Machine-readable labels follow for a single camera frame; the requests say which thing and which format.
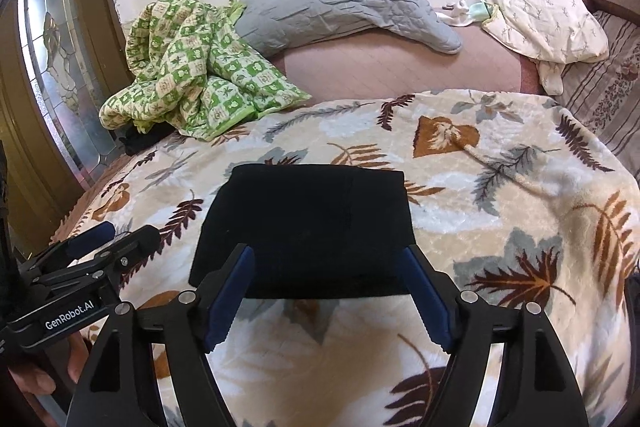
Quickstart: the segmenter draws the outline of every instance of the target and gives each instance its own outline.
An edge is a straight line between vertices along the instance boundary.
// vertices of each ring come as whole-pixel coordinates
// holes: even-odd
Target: gray quilt
[[[462,42],[439,22],[427,0],[241,0],[247,8],[236,31],[263,57],[285,48],[385,28],[455,54]]]

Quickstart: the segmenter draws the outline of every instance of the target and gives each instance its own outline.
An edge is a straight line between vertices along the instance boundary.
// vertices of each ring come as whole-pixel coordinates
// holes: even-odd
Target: human hand
[[[69,336],[68,341],[70,352],[67,370],[69,378],[78,383],[86,359],[89,357],[89,350],[79,332]],[[20,362],[11,365],[9,367],[9,373],[11,373],[16,385],[20,391],[22,391],[25,399],[44,425],[47,427],[58,427],[55,420],[44,410],[35,397],[35,395],[53,393],[56,390],[56,384],[53,379],[32,362]]]

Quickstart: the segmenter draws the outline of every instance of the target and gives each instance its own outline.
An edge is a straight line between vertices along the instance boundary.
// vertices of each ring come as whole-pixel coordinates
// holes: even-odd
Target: silver bolt
[[[525,308],[533,315],[538,315],[542,311],[542,308],[537,302],[528,302]]]
[[[126,315],[127,313],[129,313],[130,309],[131,304],[129,304],[128,302],[121,302],[116,306],[116,315]]]
[[[471,290],[464,290],[460,294],[460,298],[462,298],[463,301],[471,304],[478,300],[478,294],[476,292],[472,292]]]
[[[180,295],[178,295],[178,301],[180,301],[182,304],[191,304],[195,299],[196,294],[191,290],[187,290],[186,292],[182,292]]]

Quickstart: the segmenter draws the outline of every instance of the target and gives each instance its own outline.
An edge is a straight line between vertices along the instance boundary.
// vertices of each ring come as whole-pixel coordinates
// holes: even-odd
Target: green and white quilt
[[[167,121],[181,134],[212,140],[310,96],[287,81],[235,32],[242,4],[198,0],[149,4],[127,39],[136,79],[110,97],[100,121],[116,129],[133,120],[142,133]]]

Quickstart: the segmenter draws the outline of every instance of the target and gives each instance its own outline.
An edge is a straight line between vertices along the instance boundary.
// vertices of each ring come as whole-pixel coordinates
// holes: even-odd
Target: floral blanket
[[[516,307],[537,301],[575,371],[591,425],[625,400],[630,335],[623,283],[640,245],[640,192],[609,150],[546,97],[443,90],[342,100],[271,114],[212,142],[174,134],[134,157],[82,215],[119,232],[146,223],[158,251],[121,296],[154,306],[188,288],[199,227],[231,168],[246,162],[401,169],[421,250],[460,289]],[[269,212],[268,201],[256,201]],[[100,324],[90,328],[95,340]],[[162,346],[156,373],[180,425]],[[492,350],[472,425],[491,411]],[[245,299],[209,356],[236,423],[253,427],[417,425],[447,355],[410,296]]]
[[[100,108],[116,129],[133,120],[140,132],[167,121],[180,133],[211,140],[235,124],[307,100],[309,95],[234,30],[243,5],[217,8],[198,0],[149,4],[127,39],[136,80]]]

